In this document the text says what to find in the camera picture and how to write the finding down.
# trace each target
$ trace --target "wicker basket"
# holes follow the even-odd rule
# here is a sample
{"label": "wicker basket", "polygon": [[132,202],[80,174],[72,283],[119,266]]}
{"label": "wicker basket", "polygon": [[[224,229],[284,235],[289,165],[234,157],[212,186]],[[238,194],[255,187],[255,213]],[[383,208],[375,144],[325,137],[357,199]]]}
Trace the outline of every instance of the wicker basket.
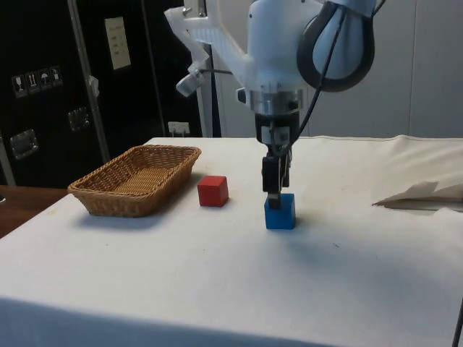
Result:
{"label": "wicker basket", "polygon": [[191,177],[201,150],[139,146],[68,188],[92,215],[143,217],[162,207]]}

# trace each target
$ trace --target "blue cube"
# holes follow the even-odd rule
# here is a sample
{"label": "blue cube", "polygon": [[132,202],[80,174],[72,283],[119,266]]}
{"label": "blue cube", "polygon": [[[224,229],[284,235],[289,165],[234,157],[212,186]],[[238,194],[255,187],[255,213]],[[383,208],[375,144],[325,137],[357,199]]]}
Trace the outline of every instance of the blue cube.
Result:
{"label": "blue cube", "polygon": [[281,208],[272,210],[268,203],[266,209],[266,225],[269,230],[292,230],[296,226],[296,205],[294,194],[281,195]]}

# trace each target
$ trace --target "wooden block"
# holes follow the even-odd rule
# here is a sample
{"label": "wooden block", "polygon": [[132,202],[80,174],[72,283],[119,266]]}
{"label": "wooden block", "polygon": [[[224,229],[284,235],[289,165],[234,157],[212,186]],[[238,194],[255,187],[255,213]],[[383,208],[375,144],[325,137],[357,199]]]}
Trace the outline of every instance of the wooden block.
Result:
{"label": "wooden block", "polygon": [[229,200],[229,188],[226,177],[206,176],[197,186],[200,205],[222,207]]}
{"label": "wooden block", "polygon": [[296,205],[294,194],[281,195],[281,208],[270,209],[266,201],[266,225],[269,230],[292,230],[296,226]]}

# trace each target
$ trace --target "white tablecloth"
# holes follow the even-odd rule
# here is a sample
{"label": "white tablecloth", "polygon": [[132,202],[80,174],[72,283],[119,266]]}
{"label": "white tablecloth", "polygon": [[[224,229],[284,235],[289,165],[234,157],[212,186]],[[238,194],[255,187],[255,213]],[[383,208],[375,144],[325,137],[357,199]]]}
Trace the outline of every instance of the white tablecloth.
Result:
{"label": "white tablecloth", "polygon": [[[265,229],[255,140],[153,143],[203,150],[162,213],[93,217],[68,196],[0,240],[1,347],[451,345],[463,215],[371,204],[408,183],[384,175],[397,158],[463,142],[300,140],[292,232]],[[228,177],[222,209],[198,204],[206,174]]]}

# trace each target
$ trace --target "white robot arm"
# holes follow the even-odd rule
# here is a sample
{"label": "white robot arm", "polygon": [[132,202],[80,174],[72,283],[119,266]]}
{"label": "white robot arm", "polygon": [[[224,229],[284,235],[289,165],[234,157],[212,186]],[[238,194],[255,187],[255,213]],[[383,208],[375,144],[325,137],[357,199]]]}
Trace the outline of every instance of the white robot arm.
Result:
{"label": "white robot arm", "polygon": [[[281,190],[289,186],[292,145],[320,92],[355,86],[373,65],[376,0],[254,0],[247,53],[224,27],[220,0],[206,4],[207,17],[189,18],[184,7],[165,12],[193,56],[190,74],[177,89],[188,96],[200,86],[209,59],[202,43],[212,45],[242,85],[237,99],[255,113],[258,141],[268,146],[263,190],[271,208],[279,209]],[[301,126],[302,96],[309,86],[315,97]]]}

